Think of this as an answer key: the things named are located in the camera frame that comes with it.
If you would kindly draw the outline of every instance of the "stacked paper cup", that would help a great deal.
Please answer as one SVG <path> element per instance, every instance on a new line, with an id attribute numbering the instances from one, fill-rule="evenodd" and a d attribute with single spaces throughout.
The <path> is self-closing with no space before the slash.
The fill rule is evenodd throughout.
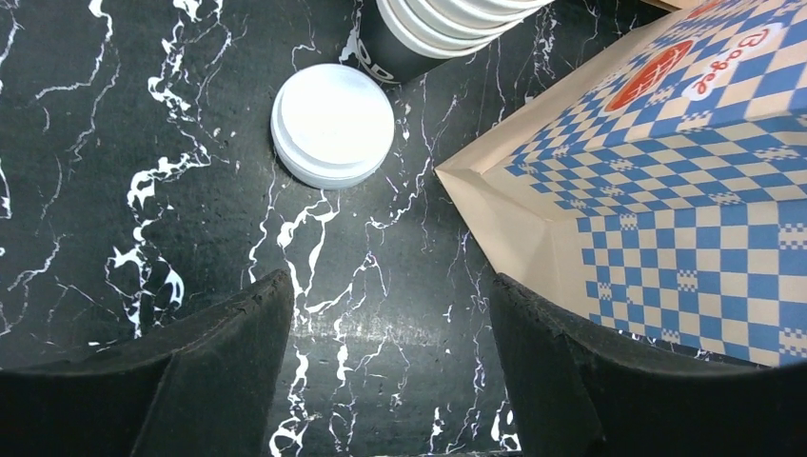
<path id="1" fill-rule="evenodd" d="M 359 30 L 364 68 L 386 83 L 411 80 L 472 54 L 552 0 L 371 0 Z"/>

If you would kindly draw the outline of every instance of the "blue checkered pattern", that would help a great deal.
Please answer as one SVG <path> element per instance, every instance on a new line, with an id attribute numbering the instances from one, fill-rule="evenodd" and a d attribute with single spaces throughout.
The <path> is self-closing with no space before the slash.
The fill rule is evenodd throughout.
<path id="1" fill-rule="evenodd" d="M 745 360 L 807 360 L 807 201 L 578 219 L 597 323 Z"/>
<path id="2" fill-rule="evenodd" d="M 778 49 L 741 61 L 704 100 L 682 97 L 707 59 L 770 23 L 783 26 Z M 685 60 L 657 88 L 618 113 L 602 113 L 656 53 L 693 37 Z M 807 198 L 807 61 L 779 57 L 803 55 L 805 40 L 803 1 L 775 9 L 762 1 L 723 2 L 677 23 L 583 95 L 516 149 L 506 169 L 579 216 Z M 766 104 L 781 114 L 749 119 Z"/>

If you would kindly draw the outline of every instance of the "red oval logo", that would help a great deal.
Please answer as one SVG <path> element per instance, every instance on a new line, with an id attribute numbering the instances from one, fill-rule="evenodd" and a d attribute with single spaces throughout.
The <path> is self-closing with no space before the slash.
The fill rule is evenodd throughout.
<path id="1" fill-rule="evenodd" d="M 607 113 L 625 108 L 655 87 L 694 45 L 694 40 L 686 40 L 657 54 L 656 57 L 653 57 L 650 62 L 645 64 L 643 69 L 639 70 L 622 86 L 622 89 L 605 106 L 603 112 Z"/>

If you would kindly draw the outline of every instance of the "marble surface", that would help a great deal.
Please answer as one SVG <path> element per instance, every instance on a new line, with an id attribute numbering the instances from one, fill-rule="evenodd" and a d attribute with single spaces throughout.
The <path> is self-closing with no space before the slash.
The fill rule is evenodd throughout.
<path id="1" fill-rule="evenodd" d="M 321 192 L 275 161 L 270 107 L 295 70 L 358 67 L 361 5 L 0 0 L 0 368 L 87 356 L 289 268 L 265 453 L 519 448 L 493 271 L 434 167 L 661 12 L 558 0 L 387 88 L 382 168 Z"/>

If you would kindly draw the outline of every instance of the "checkered paper bag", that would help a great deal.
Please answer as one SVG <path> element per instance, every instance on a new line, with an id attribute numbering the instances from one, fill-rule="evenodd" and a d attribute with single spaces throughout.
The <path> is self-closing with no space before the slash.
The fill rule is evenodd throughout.
<path id="1" fill-rule="evenodd" d="M 438 174 L 494 268 L 556 304 L 807 360 L 807 0 L 635 30 Z"/>

